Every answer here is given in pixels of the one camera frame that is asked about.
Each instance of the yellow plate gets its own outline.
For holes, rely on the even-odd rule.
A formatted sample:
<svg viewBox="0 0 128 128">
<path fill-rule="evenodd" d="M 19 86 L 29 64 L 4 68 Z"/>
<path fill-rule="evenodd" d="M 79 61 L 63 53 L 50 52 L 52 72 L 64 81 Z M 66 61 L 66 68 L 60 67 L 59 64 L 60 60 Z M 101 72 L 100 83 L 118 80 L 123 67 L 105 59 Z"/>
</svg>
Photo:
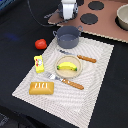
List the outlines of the yellow plate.
<svg viewBox="0 0 128 128">
<path fill-rule="evenodd" d="M 77 71 L 73 71 L 70 69 L 57 70 L 57 66 L 63 62 L 71 62 L 71 63 L 75 64 L 77 67 Z M 55 71 L 62 78 L 74 78 L 74 77 L 77 77 L 81 73 L 82 63 L 81 63 L 80 59 L 77 58 L 76 56 L 65 55 L 56 61 Z"/>
</svg>

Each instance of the dark countertop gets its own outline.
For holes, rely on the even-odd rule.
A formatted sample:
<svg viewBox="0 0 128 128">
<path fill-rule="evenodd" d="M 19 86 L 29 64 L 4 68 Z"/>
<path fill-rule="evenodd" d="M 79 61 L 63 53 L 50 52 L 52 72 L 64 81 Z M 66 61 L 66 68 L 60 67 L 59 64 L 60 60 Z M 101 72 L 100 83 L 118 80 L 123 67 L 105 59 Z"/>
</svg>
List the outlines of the dark countertop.
<svg viewBox="0 0 128 128">
<path fill-rule="evenodd" d="M 31 0 L 36 18 L 47 24 L 43 16 L 57 9 L 60 0 Z M 45 28 L 30 15 L 27 1 L 16 0 L 0 11 L 0 106 L 32 117 L 51 128 L 75 128 L 72 124 L 12 96 L 13 91 L 34 65 L 34 56 L 44 50 L 35 41 L 45 39 L 47 45 L 59 27 Z M 128 44 L 82 33 L 83 37 L 114 45 L 89 128 L 128 127 Z"/>
</svg>

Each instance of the red tomato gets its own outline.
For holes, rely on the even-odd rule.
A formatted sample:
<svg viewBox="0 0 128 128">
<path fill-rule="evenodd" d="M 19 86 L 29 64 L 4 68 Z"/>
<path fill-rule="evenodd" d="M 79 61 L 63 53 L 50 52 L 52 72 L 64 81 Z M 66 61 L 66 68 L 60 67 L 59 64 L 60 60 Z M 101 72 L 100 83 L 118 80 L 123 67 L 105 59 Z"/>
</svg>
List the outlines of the red tomato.
<svg viewBox="0 0 128 128">
<path fill-rule="evenodd" d="M 35 47 L 37 49 L 45 49 L 47 47 L 46 41 L 44 39 L 37 40 L 35 42 Z"/>
</svg>

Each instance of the white striped cloth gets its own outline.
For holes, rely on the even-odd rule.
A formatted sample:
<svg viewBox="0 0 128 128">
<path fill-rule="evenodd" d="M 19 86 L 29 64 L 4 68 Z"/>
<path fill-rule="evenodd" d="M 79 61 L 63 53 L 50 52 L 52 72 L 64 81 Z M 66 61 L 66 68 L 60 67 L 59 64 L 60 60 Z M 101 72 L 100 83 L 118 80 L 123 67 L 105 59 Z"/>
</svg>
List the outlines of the white striped cloth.
<svg viewBox="0 0 128 128">
<path fill-rule="evenodd" d="M 97 60 L 96 63 L 81 60 L 83 64 L 81 74 L 76 78 L 69 79 L 83 85 L 84 90 L 73 88 L 61 81 L 50 80 L 44 76 L 44 73 L 37 74 L 35 66 L 33 66 L 12 95 L 60 117 L 79 128 L 87 128 L 113 47 L 109 44 L 80 37 L 77 47 L 62 49 L 57 45 L 57 40 L 54 38 L 42 54 L 45 71 L 56 74 L 54 64 L 59 57 L 64 56 L 57 49 Z M 30 83 L 36 81 L 53 81 L 55 86 L 54 94 L 29 95 Z"/>
</svg>

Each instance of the yellow block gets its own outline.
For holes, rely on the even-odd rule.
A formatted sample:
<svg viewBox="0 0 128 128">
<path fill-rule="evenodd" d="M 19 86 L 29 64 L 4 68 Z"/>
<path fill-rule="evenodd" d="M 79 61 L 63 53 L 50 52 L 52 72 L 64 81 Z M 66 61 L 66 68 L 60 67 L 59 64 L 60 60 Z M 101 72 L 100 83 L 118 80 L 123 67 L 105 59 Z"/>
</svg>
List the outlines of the yellow block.
<svg viewBox="0 0 128 128">
<path fill-rule="evenodd" d="M 30 84 L 30 95 L 53 94 L 53 92 L 53 82 L 31 82 Z"/>
<path fill-rule="evenodd" d="M 37 73 L 44 72 L 44 64 L 43 64 L 42 55 L 35 56 L 34 60 L 35 60 L 36 72 Z"/>
</svg>

